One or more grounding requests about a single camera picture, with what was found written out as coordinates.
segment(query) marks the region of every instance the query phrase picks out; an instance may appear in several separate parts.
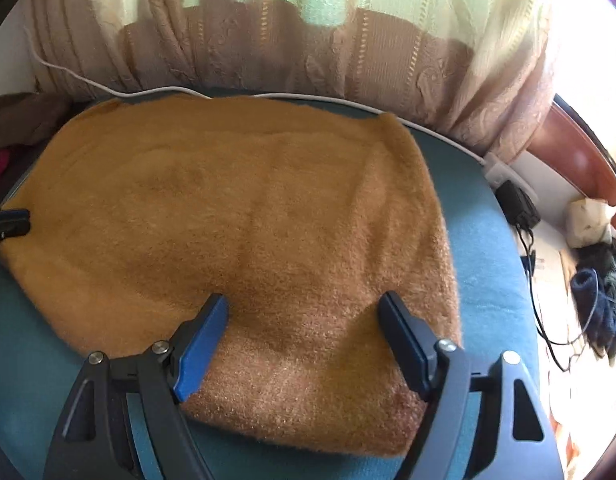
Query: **blue gripper pad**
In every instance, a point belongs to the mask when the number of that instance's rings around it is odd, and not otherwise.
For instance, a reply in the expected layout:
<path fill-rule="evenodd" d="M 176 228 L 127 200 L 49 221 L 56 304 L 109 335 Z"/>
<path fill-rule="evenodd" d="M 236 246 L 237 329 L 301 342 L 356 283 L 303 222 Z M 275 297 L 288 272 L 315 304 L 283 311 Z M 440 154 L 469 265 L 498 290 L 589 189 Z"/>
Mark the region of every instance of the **blue gripper pad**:
<path fill-rule="evenodd" d="M 227 298 L 211 294 L 197 317 L 182 323 L 170 339 L 170 384 L 179 402 L 199 389 L 227 324 Z"/>
<path fill-rule="evenodd" d="M 409 313 L 393 290 L 379 298 L 377 314 L 409 389 L 428 401 L 437 372 L 437 337 L 424 320 Z"/>

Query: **white power strip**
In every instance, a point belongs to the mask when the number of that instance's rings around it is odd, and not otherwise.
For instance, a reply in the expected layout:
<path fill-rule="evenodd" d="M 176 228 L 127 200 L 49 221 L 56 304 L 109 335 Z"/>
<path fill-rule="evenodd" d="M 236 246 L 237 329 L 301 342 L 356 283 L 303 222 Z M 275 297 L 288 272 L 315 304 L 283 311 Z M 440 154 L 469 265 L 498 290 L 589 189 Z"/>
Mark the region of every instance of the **white power strip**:
<path fill-rule="evenodd" d="M 528 184 L 517 171 L 510 166 L 501 162 L 495 155 L 488 153 L 484 158 L 483 176 L 486 178 L 492 189 L 497 189 L 507 180 L 511 180 L 518 187 L 524 190 L 528 198 L 536 206 L 539 203 L 539 197 L 534 189 Z"/>

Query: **metal screw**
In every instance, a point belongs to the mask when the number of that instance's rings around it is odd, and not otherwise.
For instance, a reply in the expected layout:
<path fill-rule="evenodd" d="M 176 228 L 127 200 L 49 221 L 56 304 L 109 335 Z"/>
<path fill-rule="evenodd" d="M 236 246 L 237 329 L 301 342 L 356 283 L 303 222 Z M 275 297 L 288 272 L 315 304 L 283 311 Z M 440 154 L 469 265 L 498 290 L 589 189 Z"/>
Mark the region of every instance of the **metal screw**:
<path fill-rule="evenodd" d="M 98 365 L 101 361 L 104 360 L 104 354 L 103 352 L 92 352 L 89 356 L 88 356 L 88 362 L 91 365 Z"/>
<path fill-rule="evenodd" d="M 457 345 L 450 341 L 450 339 L 440 339 L 437 344 L 444 352 L 454 352 L 457 349 Z"/>
<path fill-rule="evenodd" d="M 504 361 L 509 365 L 518 365 L 521 362 L 521 357 L 517 352 L 506 350 L 503 355 Z"/>
<path fill-rule="evenodd" d="M 152 345 L 152 351 L 155 354 L 165 354 L 170 349 L 168 341 L 157 341 Z"/>

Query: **wall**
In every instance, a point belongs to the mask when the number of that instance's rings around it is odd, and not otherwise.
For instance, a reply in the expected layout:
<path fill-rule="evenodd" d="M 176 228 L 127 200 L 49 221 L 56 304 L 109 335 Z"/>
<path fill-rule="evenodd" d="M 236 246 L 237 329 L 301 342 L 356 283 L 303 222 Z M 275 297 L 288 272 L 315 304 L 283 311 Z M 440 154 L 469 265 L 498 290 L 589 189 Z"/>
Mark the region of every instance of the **wall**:
<path fill-rule="evenodd" d="M 34 91 L 23 24 L 23 5 L 19 0 L 0 26 L 0 95 Z"/>

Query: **brown cloth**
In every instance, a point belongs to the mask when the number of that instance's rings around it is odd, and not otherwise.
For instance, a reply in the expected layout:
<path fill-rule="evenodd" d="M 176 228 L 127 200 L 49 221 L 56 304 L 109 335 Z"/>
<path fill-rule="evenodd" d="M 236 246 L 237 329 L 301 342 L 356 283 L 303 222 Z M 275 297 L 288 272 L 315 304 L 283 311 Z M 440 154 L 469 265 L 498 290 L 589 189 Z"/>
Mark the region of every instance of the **brown cloth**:
<path fill-rule="evenodd" d="M 405 452 L 423 403 L 376 302 L 400 293 L 459 340 L 445 226 L 424 159 L 391 115 L 354 120 L 254 98 L 107 102 L 54 137 L 8 207 L 32 230 L 1 256 L 82 354 L 168 338 L 230 301 L 198 420 L 279 444 Z"/>
<path fill-rule="evenodd" d="M 32 146 L 56 133 L 70 111 L 70 100 L 57 94 L 0 96 L 0 149 Z"/>

